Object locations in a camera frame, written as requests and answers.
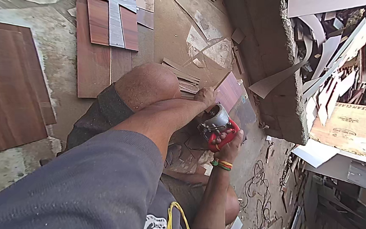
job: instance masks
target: man's knee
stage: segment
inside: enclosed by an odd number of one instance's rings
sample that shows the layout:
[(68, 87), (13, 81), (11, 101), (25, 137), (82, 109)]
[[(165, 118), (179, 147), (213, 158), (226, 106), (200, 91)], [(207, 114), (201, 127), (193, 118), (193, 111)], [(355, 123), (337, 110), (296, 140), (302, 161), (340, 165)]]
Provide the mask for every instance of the man's knee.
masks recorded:
[(225, 203), (225, 224), (228, 225), (232, 223), (238, 216), (240, 212), (240, 202), (238, 201), (238, 197), (232, 188), (232, 186), (228, 186), (227, 191), (227, 200)]
[(115, 88), (121, 99), (135, 112), (155, 102), (181, 97), (175, 74), (156, 63), (132, 69), (115, 83)]

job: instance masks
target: bare leg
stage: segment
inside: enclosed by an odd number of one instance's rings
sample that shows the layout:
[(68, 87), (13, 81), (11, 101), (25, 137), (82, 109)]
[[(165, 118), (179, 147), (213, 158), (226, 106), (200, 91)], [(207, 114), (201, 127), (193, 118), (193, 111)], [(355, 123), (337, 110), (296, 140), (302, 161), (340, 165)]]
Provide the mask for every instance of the bare leg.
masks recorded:
[(134, 112), (155, 102), (181, 97), (175, 74), (155, 63), (132, 69), (115, 83), (115, 89)]
[[(209, 176), (202, 174), (186, 174), (170, 171), (167, 169), (164, 169), (163, 173), (190, 184), (201, 183), (204, 185), (204, 189), (209, 179)], [(228, 186), (227, 199), (225, 204), (225, 224), (228, 225), (232, 223), (238, 216), (239, 212), (240, 212), (240, 202), (238, 201), (238, 197), (234, 191), (234, 188), (230, 185)]]

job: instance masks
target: hairy arm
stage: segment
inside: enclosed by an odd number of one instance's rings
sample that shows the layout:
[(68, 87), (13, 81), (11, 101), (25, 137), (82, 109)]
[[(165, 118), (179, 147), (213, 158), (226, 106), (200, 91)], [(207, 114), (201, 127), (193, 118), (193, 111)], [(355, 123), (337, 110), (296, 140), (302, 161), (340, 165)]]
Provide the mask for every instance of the hairy arm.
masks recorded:
[(171, 135), (215, 102), (212, 88), (202, 88), (194, 100), (170, 99), (154, 103), (113, 127), (141, 133), (159, 148), (166, 158)]
[[(243, 135), (242, 130), (237, 132), (236, 137), (230, 143), (214, 154), (214, 158), (232, 164), (238, 154)], [(225, 228), (225, 204), (230, 183), (229, 173), (229, 171), (218, 167), (213, 168), (192, 228)]]

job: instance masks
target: right hand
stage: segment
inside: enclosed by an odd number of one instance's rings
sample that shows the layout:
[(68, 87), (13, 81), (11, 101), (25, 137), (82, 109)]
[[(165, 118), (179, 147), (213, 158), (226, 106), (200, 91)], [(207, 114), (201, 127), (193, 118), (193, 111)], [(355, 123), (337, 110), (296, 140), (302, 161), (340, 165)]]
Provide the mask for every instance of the right hand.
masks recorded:
[(200, 89), (194, 96), (194, 100), (205, 104), (205, 109), (216, 104), (217, 91), (213, 87)]
[(243, 136), (244, 131), (239, 130), (231, 142), (225, 144), (220, 151), (214, 154), (214, 158), (218, 158), (221, 161), (226, 161), (232, 164), (238, 156)]

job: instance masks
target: concrete ledge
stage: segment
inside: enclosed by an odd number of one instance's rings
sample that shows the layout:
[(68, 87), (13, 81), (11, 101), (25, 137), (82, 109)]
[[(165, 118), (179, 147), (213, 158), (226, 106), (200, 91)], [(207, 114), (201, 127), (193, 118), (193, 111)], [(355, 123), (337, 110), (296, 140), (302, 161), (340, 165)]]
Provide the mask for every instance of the concrete ledge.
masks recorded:
[[(286, 18), (284, 0), (224, 1), (232, 26), (246, 38), (239, 45), (251, 84), (291, 67), (295, 60), (292, 25)], [(297, 71), (260, 98), (260, 118), (272, 137), (305, 145), (308, 140), (302, 80)]]

